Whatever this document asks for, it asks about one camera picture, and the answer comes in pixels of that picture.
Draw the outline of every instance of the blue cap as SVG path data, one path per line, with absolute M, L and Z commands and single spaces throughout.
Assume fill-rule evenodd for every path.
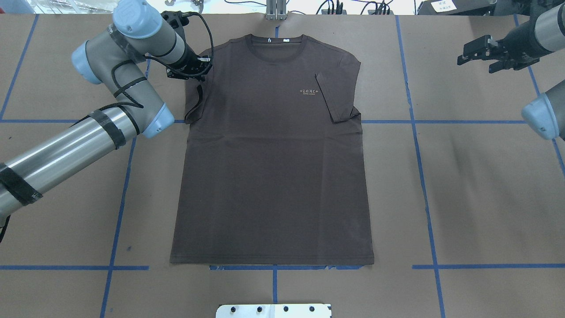
M 144 0 L 121 0 L 112 19 L 116 28 L 131 38 L 148 38 L 163 25 L 159 11 Z
M 169 108 L 167 108 L 167 103 L 163 104 L 163 107 L 157 113 L 157 116 L 153 118 L 153 121 L 149 126 L 143 131 L 143 135 L 147 138 L 152 138 L 156 134 L 165 130 L 175 122 L 175 117 L 171 114 Z
M 72 64 L 74 65 L 77 72 L 82 75 L 87 81 L 91 82 L 92 84 L 100 84 L 102 81 L 96 77 L 92 68 L 90 68 L 90 64 L 88 63 L 88 59 L 86 58 L 86 42 L 85 41 L 81 46 L 76 48 L 76 50 L 71 55 Z
M 522 109 L 522 117 L 543 139 L 553 139 L 559 136 L 557 118 L 545 93 Z

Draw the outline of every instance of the t-shirt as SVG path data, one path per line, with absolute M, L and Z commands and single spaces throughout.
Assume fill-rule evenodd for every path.
M 359 67 L 306 35 L 215 47 L 186 84 L 171 263 L 373 264 Z

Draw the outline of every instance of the shirt logo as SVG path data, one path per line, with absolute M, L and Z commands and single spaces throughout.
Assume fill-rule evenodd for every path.
M 320 91 L 317 89 L 301 89 L 299 92 L 301 92 L 303 95 L 316 95 Z

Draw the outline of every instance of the neckline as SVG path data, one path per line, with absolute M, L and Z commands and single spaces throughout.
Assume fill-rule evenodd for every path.
M 306 36 L 306 35 L 301 35 L 301 36 L 298 36 L 298 37 L 286 37 L 286 38 L 282 38 L 282 37 L 259 37 L 259 36 L 254 36 L 254 35 L 251 35 L 251 34 L 245 36 L 245 44 L 247 46 L 247 49 L 249 49 L 249 51 L 255 57 L 257 57 L 258 59 L 260 59 L 262 61 L 266 61 L 266 62 L 271 62 L 271 63 L 290 62 L 290 61 L 296 59 L 304 51 L 307 40 L 308 40 L 308 36 Z M 271 44 L 275 44 L 275 45 L 286 44 L 287 42 L 288 43 L 300 43 L 300 46 L 298 47 L 296 52 L 294 52 L 291 56 L 288 56 L 288 57 L 285 57 L 285 58 L 270 58 L 270 57 L 266 57 L 266 56 L 262 55 L 260 52 L 258 52 L 257 48 L 255 48 L 253 46 L 253 42 L 271 43 Z

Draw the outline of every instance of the white paper label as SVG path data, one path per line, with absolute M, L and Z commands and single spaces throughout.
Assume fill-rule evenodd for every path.
M 453 4 L 452 0 L 441 0 L 432 2 L 432 7 L 436 12 L 447 12 L 452 10 L 457 10 L 457 7 Z

